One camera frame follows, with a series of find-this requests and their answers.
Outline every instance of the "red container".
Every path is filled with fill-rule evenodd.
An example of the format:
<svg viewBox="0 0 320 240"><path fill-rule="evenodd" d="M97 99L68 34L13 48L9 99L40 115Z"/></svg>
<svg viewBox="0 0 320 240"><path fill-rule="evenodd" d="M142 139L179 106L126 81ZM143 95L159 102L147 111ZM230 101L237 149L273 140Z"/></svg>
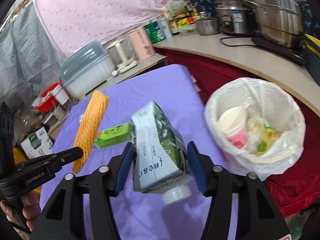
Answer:
<svg viewBox="0 0 320 240"><path fill-rule="evenodd" d="M56 86L58 86L59 84L60 84L60 82L52 84L50 87L48 87L45 91L43 91L40 94L40 97L42 97L42 98L45 97L48 92L54 90L56 88ZM46 99L46 101L42 102L39 106L34 106L33 108L36 110L39 110L41 113L47 113L51 109L53 109L56 105L58 105L58 101L56 100L56 98L53 95L50 95Z"/></svg>

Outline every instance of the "spice bottle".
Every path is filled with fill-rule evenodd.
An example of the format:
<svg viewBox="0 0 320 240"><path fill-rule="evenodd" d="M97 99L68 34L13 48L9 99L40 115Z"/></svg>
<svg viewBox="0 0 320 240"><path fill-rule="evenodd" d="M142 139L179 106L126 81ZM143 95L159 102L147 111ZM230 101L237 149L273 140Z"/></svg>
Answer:
<svg viewBox="0 0 320 240"><path fill-rule="evenodd" d="M190 13L189 10L188 10L187 3L183 3L183 6L184 6L184 10L185 10L185 12L186 12L186 17L188 18L189 23L190 23L190 24L194 24L193 19L192 19L192 15L191 15L191 13Z"/></svg>
<svg viewBox="0 0 320 240"><path fill-rule="evenodd" d="M185 14L180 14L176 17L177 27L182 28L190 25L190 22Z"/></svg>
<svg viewBox="0 0 320 240"><path fill-rule="evenodd" d="M179 31L178 31L178 27L177 27L177 23L176 21L172 18L171 14L169 13L169 11L166 11L165 13L167 19L168 19L168 24L170 27L170 30L172 32L172 35L179 35Z"/></svg>

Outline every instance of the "bottle cap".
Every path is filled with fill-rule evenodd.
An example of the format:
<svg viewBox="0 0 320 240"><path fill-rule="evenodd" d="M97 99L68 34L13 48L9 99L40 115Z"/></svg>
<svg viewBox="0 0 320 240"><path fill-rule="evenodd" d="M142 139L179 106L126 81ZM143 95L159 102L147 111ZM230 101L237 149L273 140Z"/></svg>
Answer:
<svg viewBox="0 0 320 240"><path fill-rule="evenodd" d="M182 185L168 190L162 194L163 202L168 204L173 204L181 200L187 199L191 196L191 190L188 185Z"/></svg>

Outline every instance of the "blue container lid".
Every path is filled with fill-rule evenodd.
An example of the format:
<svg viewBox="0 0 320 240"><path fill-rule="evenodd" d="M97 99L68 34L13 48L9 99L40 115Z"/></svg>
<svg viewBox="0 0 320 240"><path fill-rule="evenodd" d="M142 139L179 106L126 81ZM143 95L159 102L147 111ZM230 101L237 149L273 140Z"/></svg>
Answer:
<svg viewBox="0 0 320 240"><path fill-rule="evenodd" d="M90 42L62 63L61 79L65 85L70 84L108 55L109 51L105 50L98 41Z"/></svg>

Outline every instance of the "human hand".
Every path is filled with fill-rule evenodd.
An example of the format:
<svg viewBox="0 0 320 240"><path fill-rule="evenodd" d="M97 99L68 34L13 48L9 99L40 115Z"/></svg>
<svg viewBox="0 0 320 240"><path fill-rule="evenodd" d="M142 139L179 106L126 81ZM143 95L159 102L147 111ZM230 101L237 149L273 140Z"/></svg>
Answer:
<svg viewBox="0 0 320 240"><path fill-rule="evenodd" d="M36 219L41 212L40 206L37 203L37 197L33 192L29 192L24 195L21 200L23 203L27 204L27 206L23 208L22 214L27 219L27 226L29 230L32 231L36 224ZM3 212L14 221L11 208L4 201L1 201L0 206Z"/></svg>

